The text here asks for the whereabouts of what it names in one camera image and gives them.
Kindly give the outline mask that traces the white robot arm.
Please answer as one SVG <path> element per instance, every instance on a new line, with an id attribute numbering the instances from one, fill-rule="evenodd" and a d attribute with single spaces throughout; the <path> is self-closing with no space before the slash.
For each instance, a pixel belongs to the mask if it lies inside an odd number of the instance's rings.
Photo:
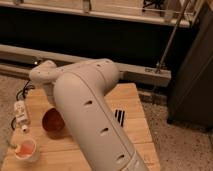
<path id="1" fill-rule="evenodd" d="M 105 96 L 117 85 L 110 59 L 57 66 L 47 60 L 29 72 L 61 114 L 92 171 L 149 171 Z"/>

